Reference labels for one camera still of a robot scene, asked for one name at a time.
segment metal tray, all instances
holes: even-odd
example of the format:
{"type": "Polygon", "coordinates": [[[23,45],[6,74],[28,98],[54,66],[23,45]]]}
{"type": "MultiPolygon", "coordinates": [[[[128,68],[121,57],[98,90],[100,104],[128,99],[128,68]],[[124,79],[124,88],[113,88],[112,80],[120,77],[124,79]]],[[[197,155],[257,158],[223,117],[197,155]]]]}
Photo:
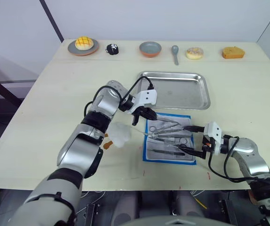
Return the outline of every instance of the metal tray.
{"type": "MultiPolygon", "coordinates": [[[[196,73],[141,72],[147,76],[157,90],[157,103],[152,108],[204,110],[210,106],[207,84],[204,77],[196,73]]],[[[138,92],[146,90],[148,81],[139,82],[138,92]]]]}

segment spoon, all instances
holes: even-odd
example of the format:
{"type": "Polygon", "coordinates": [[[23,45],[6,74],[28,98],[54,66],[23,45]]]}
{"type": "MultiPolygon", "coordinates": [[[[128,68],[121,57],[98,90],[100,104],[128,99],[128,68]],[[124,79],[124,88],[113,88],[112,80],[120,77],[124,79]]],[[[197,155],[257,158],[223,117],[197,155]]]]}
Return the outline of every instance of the spoon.
{"type": "Polygon", "coordinates": [[[175,65],[179,65],[178,57],[177,57],[178,51],[179,51],[178,46],[176,45],[172,46],[172,55],[173,55],[173,60],[174,60],[175,65]]]}

